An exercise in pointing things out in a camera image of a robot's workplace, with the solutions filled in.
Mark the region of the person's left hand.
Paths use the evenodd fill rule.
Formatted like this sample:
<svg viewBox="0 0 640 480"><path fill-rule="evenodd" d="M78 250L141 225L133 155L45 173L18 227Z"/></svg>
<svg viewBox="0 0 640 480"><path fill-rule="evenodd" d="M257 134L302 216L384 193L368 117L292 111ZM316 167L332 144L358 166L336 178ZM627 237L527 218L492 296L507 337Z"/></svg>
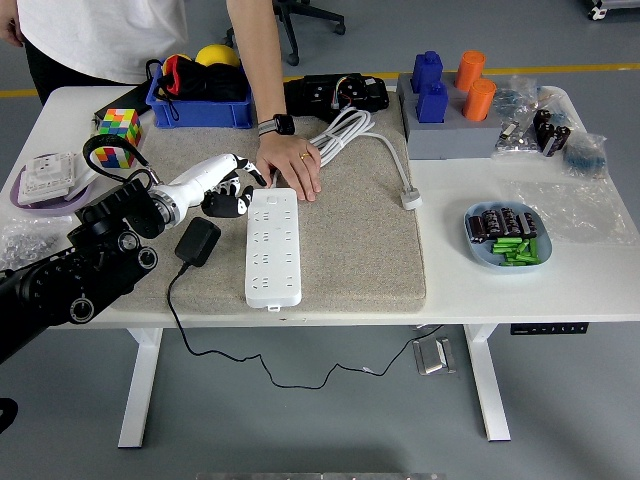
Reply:
<svg viewBox="0 0 640 480"><path fill-rule="evenodd" d="M306 139L297 135L266 133L259 138L256 166L270 186L274 170L299 200L313 202L321 191L319 150Z"/></svg>

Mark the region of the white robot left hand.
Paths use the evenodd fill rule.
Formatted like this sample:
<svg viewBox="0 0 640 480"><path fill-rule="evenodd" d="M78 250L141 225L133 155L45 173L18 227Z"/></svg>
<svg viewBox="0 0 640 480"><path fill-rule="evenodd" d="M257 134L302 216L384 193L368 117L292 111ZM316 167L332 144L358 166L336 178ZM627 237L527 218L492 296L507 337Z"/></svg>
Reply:
<svg viewBox="0 0 640 480"><path fill-rule="evenodd" d="M185 218L190 207L202 203L207 191L213 190L237 169L250 173L259 185L267 185L258 168L248 159L235 154L223 154L192 166L168 185L159 185L156 193L162 191L169 198L170 219L177 225Z"/></svg>

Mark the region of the person's right hand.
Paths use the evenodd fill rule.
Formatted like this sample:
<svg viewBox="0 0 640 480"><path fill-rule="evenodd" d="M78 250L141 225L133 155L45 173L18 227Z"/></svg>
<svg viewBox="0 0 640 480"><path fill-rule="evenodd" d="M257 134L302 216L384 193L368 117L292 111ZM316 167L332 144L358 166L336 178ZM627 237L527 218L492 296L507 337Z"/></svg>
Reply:
<svg viewBox="0 0 640 480"><path fill-rule="evenodd" d="M15 47L24 46L24 36L20 27L19 11L15 0L0 1L1 40Z"/></svg>

